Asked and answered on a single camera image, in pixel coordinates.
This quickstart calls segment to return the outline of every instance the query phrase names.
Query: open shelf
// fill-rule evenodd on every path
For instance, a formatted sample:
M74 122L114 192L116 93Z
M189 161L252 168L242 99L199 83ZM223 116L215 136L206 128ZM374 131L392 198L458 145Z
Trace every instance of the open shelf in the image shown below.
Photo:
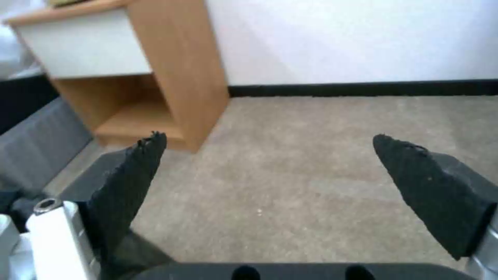
M184 138L173 120L166 104L143 100L124 106L95 129L94 133L104 143L132 144L150 136L152 131L164 132L168 147L184 148Z

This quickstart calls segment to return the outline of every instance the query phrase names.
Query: bedside cabinet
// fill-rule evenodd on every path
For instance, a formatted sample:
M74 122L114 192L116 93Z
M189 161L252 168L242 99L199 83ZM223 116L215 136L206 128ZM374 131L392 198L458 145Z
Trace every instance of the bedside cabinet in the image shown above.
M228 104L203 0L91 0L7 23L102 144L160 131L196 152Z

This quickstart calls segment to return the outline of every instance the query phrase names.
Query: white drawer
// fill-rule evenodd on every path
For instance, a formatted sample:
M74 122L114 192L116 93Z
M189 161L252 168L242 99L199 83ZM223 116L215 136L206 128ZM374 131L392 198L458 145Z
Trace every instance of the white drawer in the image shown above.
M53 78L151 73L123 8L17 28Z

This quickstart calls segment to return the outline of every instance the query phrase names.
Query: black object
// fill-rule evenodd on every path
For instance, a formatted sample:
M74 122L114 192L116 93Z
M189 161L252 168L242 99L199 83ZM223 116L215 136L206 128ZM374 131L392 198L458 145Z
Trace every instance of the black object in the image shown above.
M134 280L472 280L429 264L173 264L149 269Z
M498 187L450 155L385 135L373 146L432 236L454 259L470 256L494 214Z
M229 86L231 97L496 95L498 80Z
M33 214L33 207L41 200L47 198L46 194L37 190L24 190L0 176L0 214L11 217L20 233L27 232L26 221Z
M154 133L127 149L100 156L60 195L76 202L97 255L111 260L128 233L159 166L166 135Z
M44 75L0 81L0 135L58 96Z

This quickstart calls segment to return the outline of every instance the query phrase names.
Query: beige carpet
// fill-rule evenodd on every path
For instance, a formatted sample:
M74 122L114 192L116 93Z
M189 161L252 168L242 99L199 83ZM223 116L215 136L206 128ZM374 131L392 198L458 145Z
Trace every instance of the beige carpet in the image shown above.
M233 99L196 155L166 151L132 227L181 262L424 262L461 268L403 203L378 133L498 182L498 98ZM57 192L103 149L91 144Z

